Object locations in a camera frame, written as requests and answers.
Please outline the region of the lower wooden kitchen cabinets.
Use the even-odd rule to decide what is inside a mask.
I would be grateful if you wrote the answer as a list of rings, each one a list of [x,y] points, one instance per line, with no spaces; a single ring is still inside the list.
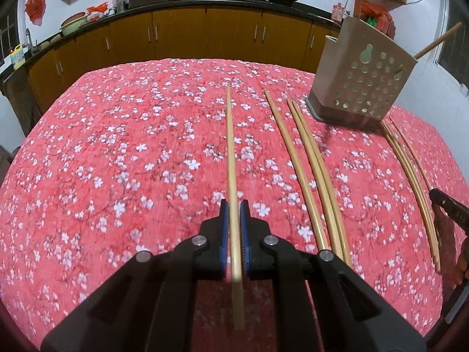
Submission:
[[[137,13],[88,29],[27,67],[41,112],[89,71],[165,58],[253,61],[315,72],[338,25],[322,18],[226,6]]]

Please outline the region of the black kitchen countertop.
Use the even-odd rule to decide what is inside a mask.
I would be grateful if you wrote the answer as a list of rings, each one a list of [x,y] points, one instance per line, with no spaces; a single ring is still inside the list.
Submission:
[[[147,5],[147,6],[140,6],[138,8],[126,10],[122,13],[116,13],[107,18],[100,18],[97,21],[88,23],[82,26],[78,31],[74,32],[73,34],[65,36],[65,37],[61,37],[57,42],[51,44],[46,49],[40,51],[36,55],[30,56],[29,59],[26,60],[26,63],[23,66],[21,66],[21,70],[27,71],[27,67],[29,65],[31,65],[35,60],[37,60],[46,51],[60,45],[62,40],[69,39],[73,36],[78,35],[81,32],[84,32],[88,29],[94,29],[100,25],[109,23],[115,19],[125,18],[127,16],[135,15],[137,13],[153,12],[156,10],[175,9],[175,8],[182,8],[182,7],[196,7],[196,6],[226,6],[226,7],[241,8],[244,10],[265,10],[265,11],[269,11],[272,13],[285,13],[288,16],[297,17],[297,18],[317,17],[317,18],[322,18],[324,20],[331,21],[332,23],[336,24],[334,21],[330,20],[327,13],[324,13],[321,10],[318,10],[314,7],[310,7],[299,2],[295,2],[291,6],[284,6],[282,4],[266,2],[265,0],[179,0],[179,1],[170,0],[168,2],[161,2],[161,3]]]

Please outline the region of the wooden chopstick right group outer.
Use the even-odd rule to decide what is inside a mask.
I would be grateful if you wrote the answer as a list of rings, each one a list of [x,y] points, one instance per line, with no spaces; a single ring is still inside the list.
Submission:
[[[399,126],[396,124],[396,122],[394,122],[393,118],[390,117],[390,121],[391,123],[393,124],[393,126],[395,127],[395,129],[397,130],[400,138],[402,139],[402,141],[404,141],[404,144],[406,146],[406,148],[410,151],[411,155],[412,155],[412,159],[415,161],[415,163],[417,164],[417,167],[420,171],[420,174],[422,176],[422,178],[424,179],[424,182],[425,182],[425,185],[427,187],[427,190],[430,191],[433,187],[432,187],[432,184],[430,183],[427,175],[426,175],[426,171],[424,170],[423,168],[423,165],[421,164],[421,161],[417,155],[417,153],[415,152],[415,150],[413,149],[410,141],[407,139],[407,137],[404,135],[404,133],[402,132],[402,130],[399,128]]]

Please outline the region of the wooden chopstick right group middle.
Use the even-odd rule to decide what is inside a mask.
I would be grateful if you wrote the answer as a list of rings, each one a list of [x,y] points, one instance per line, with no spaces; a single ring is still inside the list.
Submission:
[[[390,128],[385,124],[385,122],[380,123],[382,132],[386,138],[386,141],[390,144],[391,148],[394,151],[396,158],[398,159],[400,165],[402,166],[405,175],[408,178],[409,184],[412,188],[412,192],[417,201],[417,206],[421,212],[421,218],[424,224],[425,231],[427,233],[427,238],[429,242],[429,249],[432,256],[433,264],[438,273],[441,272],[441,262],[440,262],[440,250],[438,246],[438,241],[436,238],[436,230],[429,212],[429,206],[426,199],[423,195],[423,190],[421,188],[420,182],[417,179],[417,175],[411,161],[409,160],[407,154],[402,149],[396,137],[393,135]]]

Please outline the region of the red floral tablecloth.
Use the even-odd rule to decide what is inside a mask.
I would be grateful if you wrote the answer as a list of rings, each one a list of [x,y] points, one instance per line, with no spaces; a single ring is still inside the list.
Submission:
[[[136,252],[163,253],[216,216],[227,194],[226,102],[237,188],[251,213],[317,250],[291,159],[264,95],[311,173],[288,101],[314,77],[276,65],[160,60],[78,79],[26,138],[1,186],[1,299],[39,346]],[[419,332],[437,321],[464,233],[440,228],[432,264],[412,188],[379,133],[305,117],[335,188],[353,269]]]

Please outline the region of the beige perforated utensil holder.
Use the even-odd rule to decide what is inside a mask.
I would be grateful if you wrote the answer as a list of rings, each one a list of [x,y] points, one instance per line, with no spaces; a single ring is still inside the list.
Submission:
[[[326,37],[305,103],[321,122],[375,130],[407,82],[417,59],[364,21],[347,17]]]

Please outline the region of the wooden chopstick leaning in holder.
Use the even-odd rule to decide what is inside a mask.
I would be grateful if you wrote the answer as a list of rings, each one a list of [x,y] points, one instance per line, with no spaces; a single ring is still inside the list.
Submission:
[[[444,34],[434,40],[431,44],[427,45],[421,51],[419,51],[414,58],[416,60],[421,59],[427,53],[430,53],[434,48],[444,43],[446,40],[454,36],[463,27],[462,21],[457,22],[451,29],[447,30]]]

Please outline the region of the red plastic bags on counter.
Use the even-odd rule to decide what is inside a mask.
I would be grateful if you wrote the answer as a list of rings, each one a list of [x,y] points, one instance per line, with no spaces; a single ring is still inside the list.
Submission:
[[[363,0],[360,18],[387,37],[394,39],[396,27],[393,17],[383,6]]]

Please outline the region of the pink bottle on counter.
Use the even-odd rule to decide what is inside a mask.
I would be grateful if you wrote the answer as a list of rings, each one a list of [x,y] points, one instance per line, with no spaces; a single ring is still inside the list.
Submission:
[[[331,19],[338,24],[342,23],[344,19],[344,6],[340,2],[333,5]]]

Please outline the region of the red bag beside basin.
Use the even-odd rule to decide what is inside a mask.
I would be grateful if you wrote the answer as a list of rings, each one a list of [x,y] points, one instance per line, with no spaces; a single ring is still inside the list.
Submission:
[[[99,4],[98,6],[90,6],[87,8],[87,21],[96,21],[102,16],[104,16],[104,13],[108,10],[108,3],[103,2]]]

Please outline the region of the green basin with red lid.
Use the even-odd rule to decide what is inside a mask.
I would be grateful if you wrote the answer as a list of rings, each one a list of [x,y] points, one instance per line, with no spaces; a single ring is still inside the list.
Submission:
[[[62,35],[65,37],[76,32],[86,22],[87,14],[83,11],[70,16],[61,24]]]

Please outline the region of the yellow detergent bottle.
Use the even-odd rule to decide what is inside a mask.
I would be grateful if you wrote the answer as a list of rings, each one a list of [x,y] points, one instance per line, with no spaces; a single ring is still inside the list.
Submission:
[[[25,62],[25,50],[22,44],[17,45],[10,53],[10,61],[14,70],[18,70]]]

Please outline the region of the red plastic bag on wall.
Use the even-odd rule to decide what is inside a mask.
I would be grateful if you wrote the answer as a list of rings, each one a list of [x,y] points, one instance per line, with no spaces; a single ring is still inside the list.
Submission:
[[[46,0],[27,0],[25,12],[29,21],[35,26],[41,26],[46,11]]]

